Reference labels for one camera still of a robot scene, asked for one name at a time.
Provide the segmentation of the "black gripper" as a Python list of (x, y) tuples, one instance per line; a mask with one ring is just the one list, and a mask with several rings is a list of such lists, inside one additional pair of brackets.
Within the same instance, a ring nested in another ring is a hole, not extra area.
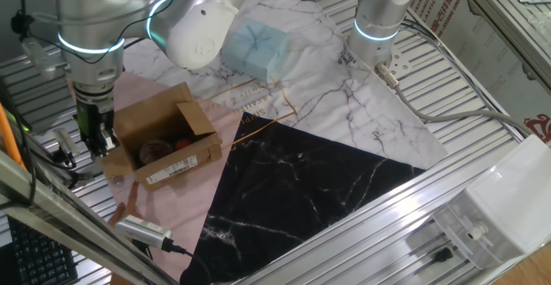
[(77, 96), (77, 124), (93, 159), (103, 158), (120, 144), (113, 133), (114, 116), (113, 97)]

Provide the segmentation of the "bare human hand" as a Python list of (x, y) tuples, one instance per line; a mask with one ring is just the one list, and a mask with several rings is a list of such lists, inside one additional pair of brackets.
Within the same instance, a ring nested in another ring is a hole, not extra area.
[(139, 190), (139, 183), (134, 182), (130, 189), (127, 202), (120, 203), (116, 207), (114, 214), (108, 220), (108, 223), (112, 227), (115, 227), (115, 224), (127, 215), (132, 215), (134, 217), (141, 218), (141, 219), (143, 218), (143, 216), (139, 213), (137, 209), (138, 190)]

